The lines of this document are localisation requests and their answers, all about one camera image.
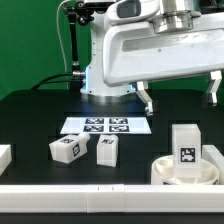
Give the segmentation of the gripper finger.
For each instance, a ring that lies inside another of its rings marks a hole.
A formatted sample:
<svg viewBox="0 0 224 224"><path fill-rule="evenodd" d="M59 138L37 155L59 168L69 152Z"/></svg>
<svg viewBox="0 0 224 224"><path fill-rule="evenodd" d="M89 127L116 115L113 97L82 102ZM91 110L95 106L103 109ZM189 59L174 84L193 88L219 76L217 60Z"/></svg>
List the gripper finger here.
<svg viewBox="0 0 224 224"><path fill-rule="evenodd" d="M206 91L206 101L209 106L216 106L217 91L222 81L222 72L220 70L212 71L208 75L208 88Z"/></svg>

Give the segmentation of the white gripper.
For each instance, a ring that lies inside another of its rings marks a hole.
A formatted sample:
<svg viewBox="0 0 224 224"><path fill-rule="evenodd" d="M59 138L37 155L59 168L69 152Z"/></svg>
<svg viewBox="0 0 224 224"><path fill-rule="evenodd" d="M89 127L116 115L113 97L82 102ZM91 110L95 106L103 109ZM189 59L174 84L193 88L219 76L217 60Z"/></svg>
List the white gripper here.
<svg viewBox="0 0 224 224"><path fill-rule="evenodd" d="M147 81L224 70L224 13L205 14L180 32L157 34L148 21L114 26L104 38L102 64L109 86L139 81L136 94L152 116Z"/></svg>

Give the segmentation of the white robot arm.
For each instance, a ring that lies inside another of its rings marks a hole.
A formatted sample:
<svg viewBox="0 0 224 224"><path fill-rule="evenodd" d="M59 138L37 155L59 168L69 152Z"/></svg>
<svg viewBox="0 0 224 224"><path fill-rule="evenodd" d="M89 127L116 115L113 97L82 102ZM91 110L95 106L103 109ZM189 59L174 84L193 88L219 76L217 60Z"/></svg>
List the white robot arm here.
<svg viewBox="0 0 224 224"><path fill-rule="evenodd" d="M217 104L224 72L224 4L216 0L84 0L91 62L83 91L116 102L136 93L152 115L149 82L206 75Z"/></svg>

